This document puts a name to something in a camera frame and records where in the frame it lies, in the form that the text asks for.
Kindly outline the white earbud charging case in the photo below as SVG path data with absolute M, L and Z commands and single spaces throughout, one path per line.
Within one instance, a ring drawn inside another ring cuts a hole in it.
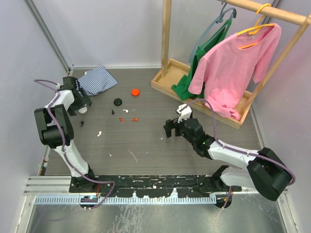
M 83 108 L 79 109 L 78 112 L 80 114 L 85 114 L 87 112 L 87 107 L 83 107 Z

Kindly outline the wooden clothes rack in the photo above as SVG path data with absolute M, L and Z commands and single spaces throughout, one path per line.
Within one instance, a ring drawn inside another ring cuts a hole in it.
M 257 3 L 251 0 L 225 0 L 224 3 L 228 3 L 232 6 L 236 6 L 248 11 L 260 13 L 264 16 L 276 18 L 291 24 L 299 26 L 299 29 L 294 34 L 288 45 L 284 48 L 279 57 L 271 65 L 267 71 L 264 79 L 257 85 L 254 92 L 245 91 L 242 99 L 240 100 L 236 110 L 240 114 L 240 120 L 234 120 L 232 118 L 223 118 L 219 115 L 216 118 L 232 126 L 235 129 L 239 129 L 244 123 L 245 118 L 251 108 L 251 105 L 255 97 L 260 93 L 263 87 L 266 85 L 268 80 L 272 77 L 274 72 L 277 70 L 282 61 L 286 58 L 289 52 L 292 50 L 294 45 L 298 42 L 303 33 L 311 24 L 311 16 L 303 16 L 281 10 L 272 6 L 264 6 L 261 3 Z M 151 80 L 151 87 L 176 99 L 180 100 L 178 95 L 171 89 L 173 84 L 176 84 L 183 75 L 187 74 L 190 70 L 190 66 L 177 61 L 175 59 L 169 59 L 169 37 L 170 37 L 170 24 L 171 24 L 171 7 L 172 2 L 170 0 L 163 1 L 163 26 L 162 26 L 162 59 L 161 59 L 161 70 Z

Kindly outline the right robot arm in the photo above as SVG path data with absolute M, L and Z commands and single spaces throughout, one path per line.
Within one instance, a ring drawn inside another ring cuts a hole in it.
M 284 189 L 295 182 L 294 174 L 269 148 L 246 150 L 220 141 L 204 132 L 195 118 L 169 119 L 163 126 L 166 137 L 184 137 L 201 157 L 229 163 L 214 174 L 213 185 L 218 191 L 229 186 L 256 189 L 263 197 L 275 201 Z

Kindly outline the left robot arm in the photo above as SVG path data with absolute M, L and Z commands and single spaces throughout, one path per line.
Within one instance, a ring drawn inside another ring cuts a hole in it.
M 77 113 L 86 113 L 92 101 L 80 86 L 78 79 L 73 76 L 64 77 L 62 84 L 50 82 L 55 88 L 46 85 L 47 80 L 34 82 L 55 92 L 49 104 L 34 111 L 41 143 L 62 157 L 70 170 L 71 186 L 81 191 L 94 192 L 97 180 L 74 143 L 74 129 L 69 118 Z

